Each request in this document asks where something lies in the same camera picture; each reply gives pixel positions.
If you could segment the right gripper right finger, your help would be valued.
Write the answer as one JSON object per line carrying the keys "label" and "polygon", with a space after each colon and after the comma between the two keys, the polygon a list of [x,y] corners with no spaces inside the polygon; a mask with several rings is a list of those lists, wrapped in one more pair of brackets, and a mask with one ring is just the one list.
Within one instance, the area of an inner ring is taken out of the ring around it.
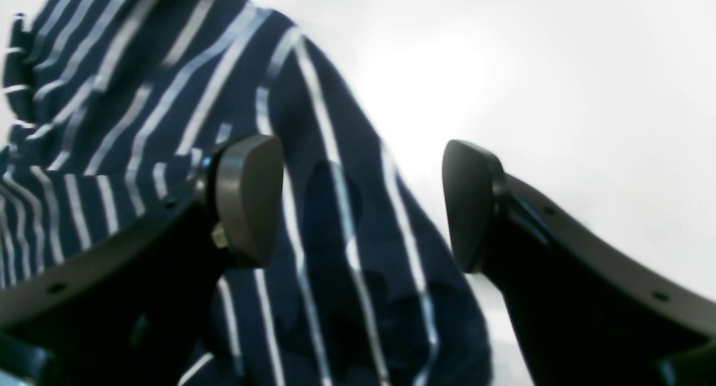
{"label": "right gripper right finger", "polygon": [[453,256],[503,296],[535,385],[713,385],[715,306],[616,250],[498,157],[446,144]]}

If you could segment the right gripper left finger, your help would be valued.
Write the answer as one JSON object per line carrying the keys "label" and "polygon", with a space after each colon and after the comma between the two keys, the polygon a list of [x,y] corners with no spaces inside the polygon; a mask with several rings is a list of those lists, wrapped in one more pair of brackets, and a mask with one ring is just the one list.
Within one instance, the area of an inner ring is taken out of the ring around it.
{"label": "right gripper left finger", "polygon": [[253,135],[127,228],[2,292],[2,375],[25,385],[176,385],[229,267],[268,266],[284,150]]}

